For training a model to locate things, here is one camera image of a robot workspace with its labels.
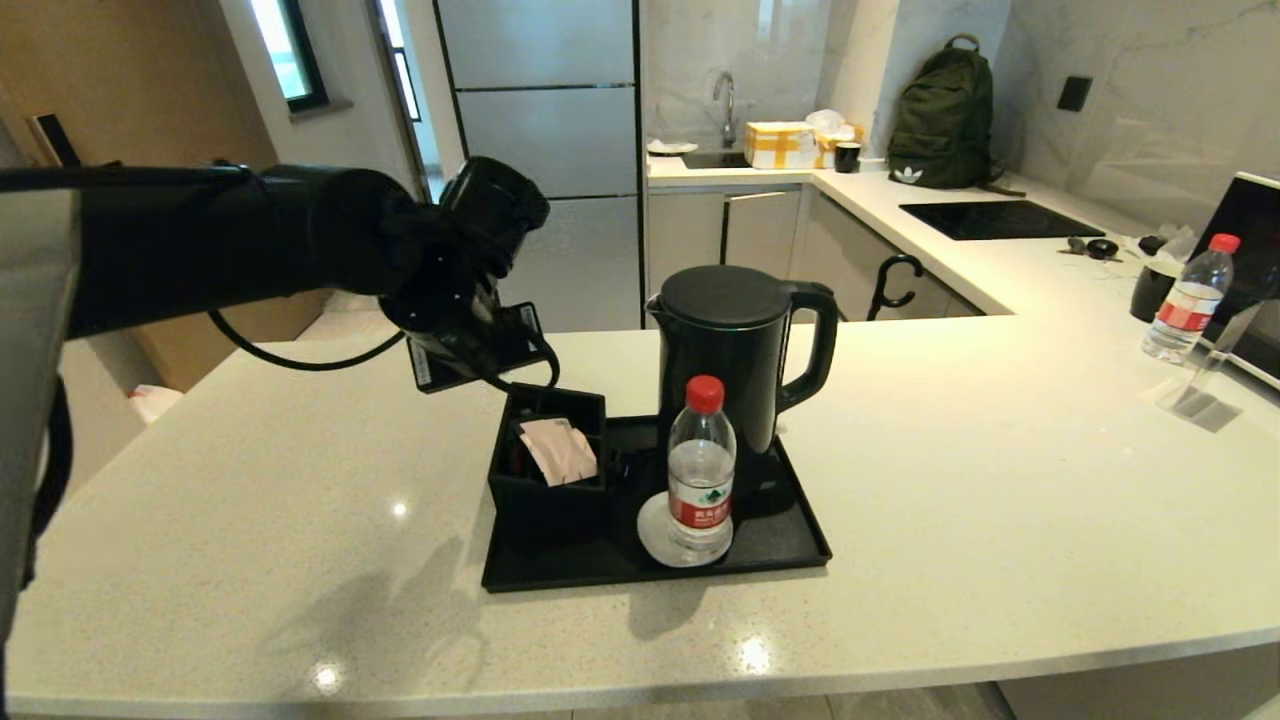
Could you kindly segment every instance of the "kettle handle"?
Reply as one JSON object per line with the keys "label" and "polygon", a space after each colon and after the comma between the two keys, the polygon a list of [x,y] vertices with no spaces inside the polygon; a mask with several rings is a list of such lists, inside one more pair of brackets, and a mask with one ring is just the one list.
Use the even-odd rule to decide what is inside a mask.
{"label": "kettle handle", "polygon": [[787,282],[783,286],[791,293],[791,313],[813,310],[818,314],[818,324],[813,331],[809,368],[778,391],[778,413],[809,400],[827,383],[831,359],[836,354],[836,329],[840,324],[836,293],[829,287],[810,282]]}

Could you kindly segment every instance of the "kettle lid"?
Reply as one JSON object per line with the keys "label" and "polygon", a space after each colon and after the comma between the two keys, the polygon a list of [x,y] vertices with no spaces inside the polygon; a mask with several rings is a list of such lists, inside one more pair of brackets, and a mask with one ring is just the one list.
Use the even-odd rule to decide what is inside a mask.
{"label": "kettle lid", "polygon": [[662,283],[663,309],[710,328],[767,325],[791,310],[791,295],[777,278],[733,265],[689,268]]}

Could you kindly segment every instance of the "backpack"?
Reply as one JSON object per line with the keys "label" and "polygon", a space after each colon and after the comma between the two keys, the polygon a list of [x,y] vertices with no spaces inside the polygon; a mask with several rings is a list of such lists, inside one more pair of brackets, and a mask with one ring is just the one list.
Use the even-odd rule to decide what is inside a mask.
{"label": "backpack", "polygon": [[[968,40],[974,49],[952,47],[956,40]],[[1000,177],[991,161],[993,96],[991,67],[978,53],[978,38],[960,33],[948,40],[897,101],[890,177],[937,188],[986,186]]]}

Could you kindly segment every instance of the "red bottle cap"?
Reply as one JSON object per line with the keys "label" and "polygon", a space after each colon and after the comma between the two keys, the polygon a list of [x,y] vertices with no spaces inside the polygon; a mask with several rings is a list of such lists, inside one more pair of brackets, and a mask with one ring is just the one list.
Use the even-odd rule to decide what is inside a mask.
{"label": "red bottle cap", "polygon": [[685,405],[694,413],[709,415],[724,405],[724,383],[713,375],[694,375],[685,386]]}
{"label": "red bottle cap", "polygon": [[1226,252],[1228,255],[1230,255],[1231,252],[1235,252],[1236,250],[1240,249],[1240,238],[1235,237],[1234,234],[1226,234],[1225,232],[1220,232],[1215,234],[1212,240],[1208,241],[1208,249],[1217,250],[1219,252]]}

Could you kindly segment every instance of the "black hook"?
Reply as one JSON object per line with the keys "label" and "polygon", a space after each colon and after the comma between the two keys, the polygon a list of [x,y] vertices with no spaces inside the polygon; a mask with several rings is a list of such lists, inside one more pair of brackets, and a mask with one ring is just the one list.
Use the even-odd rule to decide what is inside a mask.
{"label": "black hook", "polygon": [[872,307],[867,311],[868,320],[874,320],[876,315],[879,314],[881,307],[901,307],[915,300],[914,290],[906,291],[906,295],[899,297],[897,300],[884,297],[884,283],[888,282],[888,269],[899,263],[908,263],[915,272],[915,277],[924,277],[924,265],[920,265],[920,261],[915,258],[915,255],[895,255],[881,263],[881,269],[876,273],[876,295],[872,296]]}

